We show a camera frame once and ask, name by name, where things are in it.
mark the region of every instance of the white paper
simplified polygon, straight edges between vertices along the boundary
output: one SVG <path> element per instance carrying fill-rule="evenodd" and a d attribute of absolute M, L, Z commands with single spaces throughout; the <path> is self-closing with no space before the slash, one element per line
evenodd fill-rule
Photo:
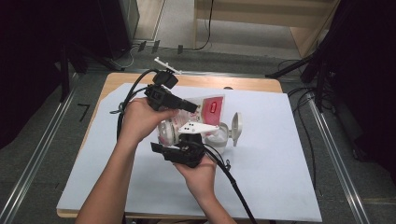
<path fill-rule="evenodd" d="M 102 173 L 116 144 L 117 110 L 132 87 L 123 84 L 100 102 L 85 146 L 80 151 L 58 209 L 79 210 Z M 230 139 L 222 155 L 257 219 L 321 221 L 317 198 L 291 114 L 287 94 L 175 86 L 181 98 L 225 94 L 222 122 L 231 126 L 240 112 L 243 131 L 237 147 Z M 151 151 L 154 131 L 139 144 L 125 211 L 155 215 L 203 216 L 185 180 L 163 155 Z M 230 181 L 217 169 L 216 194 L 232 217 L 248 218 Z"/>

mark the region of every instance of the wooden desk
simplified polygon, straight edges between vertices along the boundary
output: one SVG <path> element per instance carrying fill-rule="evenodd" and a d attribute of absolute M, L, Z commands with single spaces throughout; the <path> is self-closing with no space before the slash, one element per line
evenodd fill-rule
<path fill-rule="evenodd" d="M 340 0 L 216 0 L 212 20 L 288 26 L 302 57 L 316 45 L 329 27 Z M 209 19 L 211 1 L 195 0 L 194 34 L 197 19 Z"/>
<path fill-rule="evenodd" d="M 91 128 L 92 122 L 97 113 L 99 103 L 102 99 L 108 96 L 112 91 L 118 88 L 123 83 L 134 83 L 140 74 L 127 74 L 127 73 L 112 73 L 108 75 L 102 92 L 99 96 L 98 104 L 93 112 L 92 119 L 88 130 L 85 134 L 81 147 L 84 146 L 87 135 Z M 140 83 L 149 84 L 152 83 L 153 74 L 146 75 Z M 241 77 L 211 77 L 211 76 L 177 76 L 179 86 L 191 86 L 191 87 L 206 87 L 206 88 L 219 88 L 231 87 L 235 90 L 245 91 L 269 91 L 269 92 L 283 92 L 280 83 L 275 79 L 266 78 L 241 78 Z M 76 210 L 63 210 L 57 209 L 59 217 L 76 217 L 78 211 Z M 177 218 L 177 217 L 147 217 L 147 216 L 134 216 L 139 218 Z"/>

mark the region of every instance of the person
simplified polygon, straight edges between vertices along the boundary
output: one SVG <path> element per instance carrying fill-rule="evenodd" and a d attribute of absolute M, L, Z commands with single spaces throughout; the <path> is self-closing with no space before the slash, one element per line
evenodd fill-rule
<path fill-rule="evenodd" d="M 170 119 L 177 113 L 174 109 L 154 111 L 149 106 L 147 98 L 133 99 L 127 105 L 117 144 L 104 171 L 82 205 L 76 223 L 122 222 L 137 145 L 162 120 Z M 183 164 L 174 165 L 184 176 L 189 191 L 204 211 L 209 223 L 235 223 L 216 198 L 216 164 L 211 159 L 204 156 L 195 168 Z"/>

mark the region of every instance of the person's left hand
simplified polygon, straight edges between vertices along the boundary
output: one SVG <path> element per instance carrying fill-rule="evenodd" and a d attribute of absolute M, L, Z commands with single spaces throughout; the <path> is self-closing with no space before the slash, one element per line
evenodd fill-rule
<path fill-rule="evenodd" d="M 147 137 L 161 121 L 170 119 L 177 113 L 177 109 L 155 111 L 149 106 L 147 98 L 135 98 L 126 106 L 118 141 L 133 147 Z"/>

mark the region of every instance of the forearm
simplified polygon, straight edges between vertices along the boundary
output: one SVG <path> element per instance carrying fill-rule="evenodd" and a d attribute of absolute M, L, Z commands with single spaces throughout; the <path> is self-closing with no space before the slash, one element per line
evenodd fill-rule
<path fill-rule="evenodd" d="M 215 195 L 197 199 L 198 204 L 204 211 L 205 216 L 211 224 L 231 224 L 236 223 L 233 218 L 224 209 Z"/>
<path fill-rule="evenodd" d="M 105 170 L 78 213 L 76 223 L 121 223 L 134 151 L 117 144 Z"/>

